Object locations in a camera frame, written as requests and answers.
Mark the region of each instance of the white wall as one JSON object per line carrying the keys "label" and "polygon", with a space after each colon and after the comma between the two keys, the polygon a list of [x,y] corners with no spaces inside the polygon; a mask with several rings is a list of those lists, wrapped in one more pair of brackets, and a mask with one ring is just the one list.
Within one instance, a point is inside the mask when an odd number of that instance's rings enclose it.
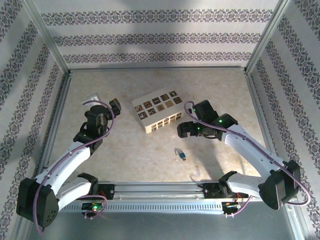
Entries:
{"label": "white wall", "polygon": [[277,154],[299,163],[311,192],[302,211],[312,239],[320,239],[319,19],[319,1],[292,1],[251,73]]}
{"label": "white wall", "polygon": [[242,66],[278,0],[35,0],[68,67]]}
{"label": "white wall", "polygon": [[62,71],[18,0],[0,1],[0,240],[15,225],[18,187],[31,178]]}

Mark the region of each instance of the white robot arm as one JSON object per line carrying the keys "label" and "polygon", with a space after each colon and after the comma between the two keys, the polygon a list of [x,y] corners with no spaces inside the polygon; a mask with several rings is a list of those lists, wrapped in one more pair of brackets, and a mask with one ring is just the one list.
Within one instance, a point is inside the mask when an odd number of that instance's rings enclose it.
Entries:
{"label": "white robot arm", "polygon": [[87,173],[81,173],[74,181],[64,186],[63,184],[98,149],[103,142],[102,138],[108,135],[108,121],[121,111],[116,98],[109,105],[108,108],[94,105],[86,111],[84,115],[87,122],[83,123],[62,157],[34,179],[25,178],[20,183],[16,207],[18,215],[46,228],[63,207],[82,196],[97,194],[98,179]]}
{"label": "white robot arm", "polygon": [[179,124],[179,137],[214,136],[234,148],[261,176],[228,172],[219,180],[219,188],[225,197],[245,193],[260,197],[270,208],[277,210],[299,192],[303,185],[300,182],[300,167],[295,161],[285,162],[268,151],[229,114],[219,116],[207,100],[195,105],[193,102],[187,103],[193,105],[192,109],[187,109],[185,105],[185,110],[194,121]]}

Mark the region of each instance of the square tile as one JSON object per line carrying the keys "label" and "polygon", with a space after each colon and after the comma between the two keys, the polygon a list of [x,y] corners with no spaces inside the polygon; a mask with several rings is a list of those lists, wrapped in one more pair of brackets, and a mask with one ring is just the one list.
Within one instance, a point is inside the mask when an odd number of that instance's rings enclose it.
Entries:
{"label": "square tile", "polygon": [[141,105],[135,106],[134,108],[137,113],[141,112],[144,109]]}
{"label": "square tile", "polygon": [[162,104],[156,106],[156,108],[158,109],[159,112],[161,112],[162,110],[165,110],[165,107]]}
{"label": "square tile", "polygon": [[179,104],[179,103],[182,103],[182,100],[180,97],[176,97],[173,99],[173,101],[175,102],[175,104]]}
{"label": "square tile", "polygon": [[168,94],[163,94],[163,95],[161,95],[160,97],[161,97],[161,99],[162,99],[163,101],[169,99]]}
{"label": "square tile", "polygon": [[156,98],[152,99],[152,102],[154,103],[154,105],[157,105],[157,104],[161,103],[161,100],[158,97],[156,97]]}
{"label": "square tile", "polygon": [[153,114],[156,114],[157,112],[156,112],[156,110],[154,108],[151,108],[151,109],[148,110],[148,113],[151,116]]}
{"label": "square tile", "polygon": [[142,120],[142,119],[145,119],[145,118],[147,118],[147,117],[148,117],[148,115],[146,114],[146,112],[145,112],[145,111],[143,111],[143,112],[139,113],[138,115],[139,115],[139,118],[140,118],[141,120]]}
{"label": "square tile", "polygon": [[151,108],[151,107],[152,107],[152,103],[151,103],[150,101],[146,101],[146,102],[144,102],[144,103],[143,103],[143,105],[144,105],[144,107],[145,107],[146,109],[148,109],[148,108]]}
{"label": "square tile", "polygon": [[171,92],[169,92],[169,94],[171,97],[175,97],[178,95],[175,91],[171,91]]}
{"label": "square tile", "polygon": [[169,101],[165,102],[165,105],[167,108],[170,108],[170,107],[174,106],[174,103],[171,100],[169,100]]}

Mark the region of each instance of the metal frame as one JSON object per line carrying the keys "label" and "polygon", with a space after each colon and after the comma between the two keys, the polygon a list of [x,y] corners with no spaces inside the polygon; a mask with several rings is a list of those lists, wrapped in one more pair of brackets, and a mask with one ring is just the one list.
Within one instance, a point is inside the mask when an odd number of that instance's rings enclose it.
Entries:
{"label": "metal frame", "polygon": [[52,125],[50,126],[50,129],[48,129],[48,138],[47,142],[45,143],[43,154],[41,156],[41,159],[39,161],[39,167],[36,171],[36,176],[42,173],[43,169],[47,167],[47,164],[50,161],[50,156],[52,153],[52,149],[54,147],[56,135],[58,132],[58,126],[60,123],[60,119],[62,116],[62,112],[64,110],[67,94],[69,91],[69,86],[71,82],[72,74],[65,73],[61,80],[61,89],[60,93],[58,93],[57,99],[56,99],[56,108],[54,112],[52,113],[50,121],[52,122]]}
{"label": "metal frame", "polygon": [[[57,130],[59,127],[60,119],[64,109],[64,104],[67,98],[70,82],[72,80],[72,73],[77,72],[110,72],[110,71],[158,71],[158,70],[171,70],[171,71],[183,71],[183,70],[234,70],[242,69],[244,70],[244,75],[246,78],[247,86],[251,95],[253,106],[256,112],[256,116],[262,131],[262,136],[266,145],[266,148],[272,152],[275,152],[273,147],[271,136],[268,132],[268,127],[266,120],[263,115],[262,108],[259,104],[257,93],[254,91],[254,86],[250,72],[256,65],[259,57],[264,51],[269,39],[271,38],[273,32],[275,31],[283,13],[287,9],[290,0],[280,0],[277,4],[273,15],[269,23],[267,24],[265,30],[263,31],[261,38],[255,47],[250,60],[248,61],[245,68],[240,66],[217,66],[217,67],[150,67],[150,68],[104,68],[104,69],[73,69],[70,70],[60,53],[53,37],[51,36],[46,24],[44,23],[40,13],[38,12],[33,0],[22,0],[22,5],[29,14],[31,20],[37,27],[41,37],[47,44],[53,57],[65,72],[62,82],[61,93],[56,101],[56,110],[52,114],[52,126],[48,132],[48,139],[45,145],[42,158],[40,160],[39,168],[37,170],[37,175],[43,171],[46,165],[49,163],[50,155],[54,146]],[[204,182],[116,182],[114,191],[114,200],[109,201],[110,207],[106,212],[128,212],[132,206],[138,207],[138,211],[146,212],[153,211],[155,206],[167,206],[167,203],[174,204],[175,206],[180,206],[182,212],[186,213],[188,211],[192,212],[192,209],[188,209],[187,206],[206,206],[201,208],[201,213],[206,211],[217,210],[219,212],[219,203],[217,200],[205,199],[201,191],[199,191],[198,184],[203,184]],[[224,201],[234,201],[233,198],[226,198]],[[255,198],[252,201],[261,201],[260,198]],[[75,201],[72,204],[66,206],[62,212],[72,212],[79,211],[79,206],[82,204],[83,200]],[[308,239],[308,228],[305,223],[304,217],[301,210],[298,207],[285,206],[286,212],[288,214],[289,221],[292,225],[292,229],[296,239]],[[169,209],[160,209],[160,211],[169,211]],[[26,239],[29,235],[31,225],[33,223],[25,218],[18,216],[14,230],[11,236],[12,240],[15,239]]]}
{"label": "metal frame", "polygon": [[60,68],[64,73],[69,73],[69,68],[66,64],[66,61],[62,54],[60,53],[58,46],[54,38],[51,36],[44,20],[42,19],[40,13],[37,10],[37,7],[34,3],[34,0],[21,0],[23,7],[31,18],[32,22],[36,26],[40,36],[42,37],[44,43],[49,48],[51,54],[53,55],[55,61],[58,63]]}
{"label": "metal frame", "polygon": [[173,67],[135,67],[135,68],[82,68],[82,69],[70,69],[71,73],[91,73],[91,72],[135,72],[135,71],[198,71],[198,70],[236,70],[245,69],[243,66],[173,66]]}
{"label": "metal frame", "polygon": [[258,44],[255,46],[252,55],[248,61],[248,63],[245,66],[245,72],[247,74],[251,73],[255,65],[257,64],[257,61],[259,60],[261,54],[263,53],[266,45],[268,44],[271,36],[275,32],[278,23],[280,22],[283,14],[285,13],[287,7],[289,6],[291,0],[280,0],[271,16],[270,21],[267,23]]}

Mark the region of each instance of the beige table surface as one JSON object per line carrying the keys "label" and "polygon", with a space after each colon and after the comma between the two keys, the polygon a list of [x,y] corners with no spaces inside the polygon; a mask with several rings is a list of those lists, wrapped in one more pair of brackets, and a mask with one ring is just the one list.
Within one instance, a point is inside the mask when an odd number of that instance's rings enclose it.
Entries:
{"label": "beige table surface", "polygon": [[[101,100],[117,98],[122,107],[110,135],[72,177],[88,173],[99,181],[200,181],[218,180],[229,171],[258,176],[233,148],[204,137],[179,138],[178,124],[188,116],[145,134],[132,100],[173,86],[184,101],[209,100],[219,115],[228,113],[259,143],[263,137],[241,69],[75,72],[72,75],[49,164],[70,145],[86,121],[81,102],[98,93]],[[182,149],[186,161],[175,155]]]}

